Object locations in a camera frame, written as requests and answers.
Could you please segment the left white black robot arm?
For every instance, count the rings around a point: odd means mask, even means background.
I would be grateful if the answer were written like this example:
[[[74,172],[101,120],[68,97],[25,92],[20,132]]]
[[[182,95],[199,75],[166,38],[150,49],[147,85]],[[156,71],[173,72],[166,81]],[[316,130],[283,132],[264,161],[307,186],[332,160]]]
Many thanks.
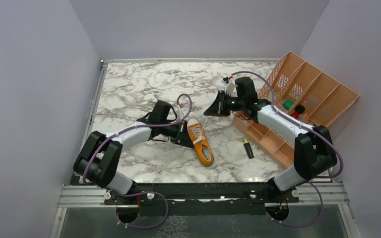
[[[111,135],[92,132],[73,164],[73,171],[101,188],[116,191],[123,203],[133,202],[136,197],[133,180],[117,171],[121,153],[158,135],[168,137],[173,144],[194,147],[186,130],[187,122],[174,124],[167,118],[173,109],[171,104],[159,100],[151,112],[120,132]]]

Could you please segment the orange canvas sneaker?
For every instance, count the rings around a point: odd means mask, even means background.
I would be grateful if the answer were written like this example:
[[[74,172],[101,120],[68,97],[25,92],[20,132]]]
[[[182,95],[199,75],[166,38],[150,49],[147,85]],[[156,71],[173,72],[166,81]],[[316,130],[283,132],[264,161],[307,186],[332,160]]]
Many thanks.
[[[199,120],[190,118],[187,121],[187,132],[194,145],[194,151],[199,162],[206,167],[214,163],[214,156],[211,151],[205,130]]]

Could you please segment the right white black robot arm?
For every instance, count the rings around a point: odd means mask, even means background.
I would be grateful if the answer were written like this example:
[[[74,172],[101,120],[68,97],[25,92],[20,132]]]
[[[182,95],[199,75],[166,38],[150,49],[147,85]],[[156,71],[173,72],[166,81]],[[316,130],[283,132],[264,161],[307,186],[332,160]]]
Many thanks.
[[[248,119],[272,129],[294,146],[293,165],[268,182],[266,195],[271,201],[280,201],[288,189],[310,181],[337,164],[337,153],[325,126],[314,127],[298,121],[277,109],[269,100],[259,99],[249,77],[237,78],[234,84],[236,97],[225,90],[219,91],[203,114],[227,117],[232,111],[241,111]]]

